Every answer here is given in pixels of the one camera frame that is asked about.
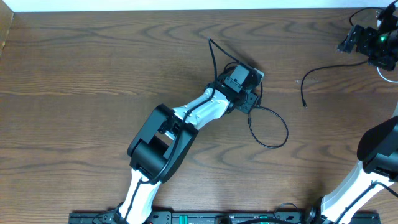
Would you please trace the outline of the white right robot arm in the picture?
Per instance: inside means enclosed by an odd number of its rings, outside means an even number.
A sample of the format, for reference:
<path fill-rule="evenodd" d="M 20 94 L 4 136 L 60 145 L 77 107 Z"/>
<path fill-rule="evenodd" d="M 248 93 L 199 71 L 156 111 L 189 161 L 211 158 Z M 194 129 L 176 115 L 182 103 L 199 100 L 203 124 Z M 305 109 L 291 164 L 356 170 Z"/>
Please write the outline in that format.
<path fill-rule="evenodd" d="M 355 25 L 338 50 L 368 57 L 378 71 L 393 71 L 397 63 L 396 6 L 390 3 L 377 14 L 376 29 Z M 358 161 L 342 183 L 320 199 L 307 223 L 349 223 L 354 214 L 382 189 L 397 182 L 397 116 L 366 131 L 357 150 Z"/>

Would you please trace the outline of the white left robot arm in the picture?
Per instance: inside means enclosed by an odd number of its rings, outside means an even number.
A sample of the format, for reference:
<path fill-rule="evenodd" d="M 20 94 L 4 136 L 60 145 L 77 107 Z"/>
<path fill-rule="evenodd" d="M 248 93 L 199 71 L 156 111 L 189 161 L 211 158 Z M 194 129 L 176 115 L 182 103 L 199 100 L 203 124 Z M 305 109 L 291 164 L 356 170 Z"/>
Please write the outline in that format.
<path fill-rule="evenodd" d="M 118 223 L 144 223 L 160 185 L 180 167 L 199 130 L 235 108 L 249 113 L 263 78 L 260 70 L 239 63 L 193 101 L 175 108 L 157 106 L 128 147 L 131 183 L 116 212 Z"/>

